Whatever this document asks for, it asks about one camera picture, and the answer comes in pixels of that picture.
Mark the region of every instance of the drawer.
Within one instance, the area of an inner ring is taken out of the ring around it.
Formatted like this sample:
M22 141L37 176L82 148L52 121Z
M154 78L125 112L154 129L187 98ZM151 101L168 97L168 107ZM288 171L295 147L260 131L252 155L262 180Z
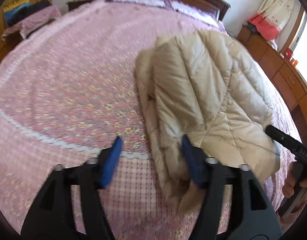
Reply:
M297 98L297 100L299 101L303 97L305 92L295 74L292 72L292 70L287 64L283 64L279 72L287 81L289 87L291 87L292 92L295 94L295 98Z
M283 100L286 102L289 110L292 110L297 105L297 99L295 98L295 95L293 94L291 88L289 87L286 80L283 78L283 76L278 72L273 77L273 82L276 84L278 91L280 92L280 95L282 96Z
M258 61L260 67L271 79L284 64L283 59L272 48L268 49Z
M303 116L307 122L307 95L305 95L301 100L299 101L299 106L301 108L301 112L303 113Z
M253 34L251 39L246 45L247 50L250 55L254 58L256 62L259 62L260 58L269 48L269 45L260 36Z
M279 88L277 87L277 85L275 84L275 82L273 80L271 80L271 83L274 85L274 87L276 88L276 90L278 90L279 92Z

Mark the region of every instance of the red box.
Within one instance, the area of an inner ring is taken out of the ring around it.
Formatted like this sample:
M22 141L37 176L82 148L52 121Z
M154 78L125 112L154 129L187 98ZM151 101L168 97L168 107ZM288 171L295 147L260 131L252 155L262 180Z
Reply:
M285 58L287 58L288 60L291 60L293 56L293 52L291 49L287 48L286 52L285 52Z

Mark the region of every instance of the human hand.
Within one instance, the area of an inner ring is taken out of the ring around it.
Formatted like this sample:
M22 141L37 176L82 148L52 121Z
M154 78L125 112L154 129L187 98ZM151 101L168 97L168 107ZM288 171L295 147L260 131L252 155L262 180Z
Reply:
M295 187L295 178L292 174L292 167L293 167L294 163L290 163L289 165L289 170L288 170L288 174L287 174L287 178L285 180L285 184L282 187L282 193L286 198L290 198L294 193L294 187ZM306 187L307 188L307 178L304 179L303 181L301 181L299 183L299 185L301 187ZM297 207L305 204L307 202L307 190L305 191L305 193L303 194L302 198L300 199Z

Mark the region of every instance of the pink cloth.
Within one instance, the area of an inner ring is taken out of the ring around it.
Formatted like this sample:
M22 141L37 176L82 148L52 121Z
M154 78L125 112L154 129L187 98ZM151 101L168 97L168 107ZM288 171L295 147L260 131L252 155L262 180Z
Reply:
M81 165L122 135L123 157L100 192L115 237L188 239L198 213L178 216L164 203L133 75L138 51L153 47L157 35L196 28L211 29L174 11L96 0L44 26L2 61L0 209L18 232L55 164ZM299 138L271 86L277 127ZM293 157L281 149L281 160L265 184L275 209ZM84 232L76 188L73 196L77 229ZM223 209L219 232L226 230L229 210Z
M30 33L60 16L61 12L59 11L57 6L48 6L36 13L31 14L30 16L16 23L12 27L7 28L3 32L1 38L4 41L8 35L20 32L20 35L25 40Z
M248 22L256 26L257 31L261 33L261 36L267 41L276 38L281 29L274 25L268 18L263 17L261 14L256 14L252 16Z

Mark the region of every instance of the wooden cabinet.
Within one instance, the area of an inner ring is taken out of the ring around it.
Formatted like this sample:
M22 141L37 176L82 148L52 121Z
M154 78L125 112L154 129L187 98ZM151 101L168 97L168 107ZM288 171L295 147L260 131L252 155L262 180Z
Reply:
M271 79L281 68L284 61L281 57L277 57L277 53L273 49L269 49L267 46L266 52L260 58L258 63L268 78Z
M283 64L282 68L279 70L283 78L286 80L288 83L289 87L291 87L293 94L297 98L297 100L300 100L305 92L298 81L296 75L291 71L291 69L287 66L287 64Z
M67 2L68 4L68 11L72 11L74 9L77 9L79 6L85 4L85 3L90 3L93 0L79 0L79 1L69 1Z
M286 102L288 108L290 110L294 109L297 105L297 99L280 72L274 75L273 81L276 86L279 87L279 93L282 95L282 98Z
M280 56L261 36L244 26L237 40L271 80L288 106L303 143L307 143L307 84L290 62Z
M247 50L256 62L262 58L268 49L267 43L258 35L253 35L246 45Z

